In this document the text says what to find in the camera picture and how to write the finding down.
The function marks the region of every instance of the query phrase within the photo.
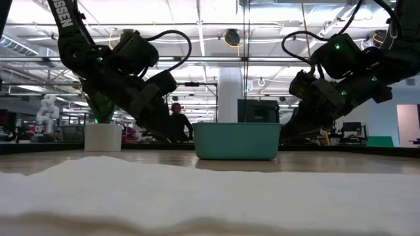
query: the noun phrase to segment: green box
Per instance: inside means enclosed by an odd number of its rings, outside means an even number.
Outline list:
[[[277,123],[196,123],[196,154],[205,160],[271,160],[280,128]]]

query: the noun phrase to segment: white robot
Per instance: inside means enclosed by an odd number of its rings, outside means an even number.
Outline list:
[[[53,131],[53,119],[57,119],[60,115],[58,107],[54,106],[56,96],[45,95],[41,100],[41,109],[37,113],[37,125],[35,126],[35,133],[41,133],[43,124],[45,124],[45,132]]]

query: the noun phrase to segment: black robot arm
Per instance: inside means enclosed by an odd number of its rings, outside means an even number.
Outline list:
[[[390,14],[386,40],[380,49],[370,47],[360,50],[344,28],[313,53],[311,58],[301,58],[283,49],[291,56],[310,64],[311,71],[300,71],[292,80],[289,92],[301,99],[292,118],[282,128],[282,138],[291,139],[318,135],[320,129],[328,130],[333,122],[349,114],[354,108],[373,98],[377,103],[392,99],[389,85],[420,72],[420,1],[399,0],[394,11],[382,0],[374,0]],[[356,6],[360,8],[362,0]],[[321,77],[315,78],[315,68]],[[324,79],[324,72],[337,81]]]
[[[173,92],[177,83],[170,71],[180,66],[191,54],[191,41],[182,32],[169,30],[151,38],[143,38],[133,30],[124,30],[115,48],[96,45],[78,11],[77,0],[48,0],[60,34],[58,49],[62,63],[76,73],[83,91],[100,92],[136,119],[140,127],[173,138],[167,104],[162,96]],[[149,67],[159,60],[156,48],[149,43],[168,33],[184,37],[188,54],[178,64],[144,81]]]

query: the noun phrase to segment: table surface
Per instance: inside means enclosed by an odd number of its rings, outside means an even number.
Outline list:
[[[340,152],[283,151],[272,161],[204,161],[194,151],[123,150],[121,152],[52,151],[0,156],[0,172],[35,174],[68,159],[109,156],[136,163],[207,170],[259,172],[343,172],[420,174],[420,159]]]

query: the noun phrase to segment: person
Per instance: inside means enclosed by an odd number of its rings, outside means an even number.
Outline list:
[[[188,141],[192,140],[192,125],[188,118],[181,113],[181,105],[178,102],[175,102],[171,106],[172,115],[171,118],[173,120],[173,130],[179,141]],[[188,137],[184,133],[184,127],[187,126],[190,136]]]

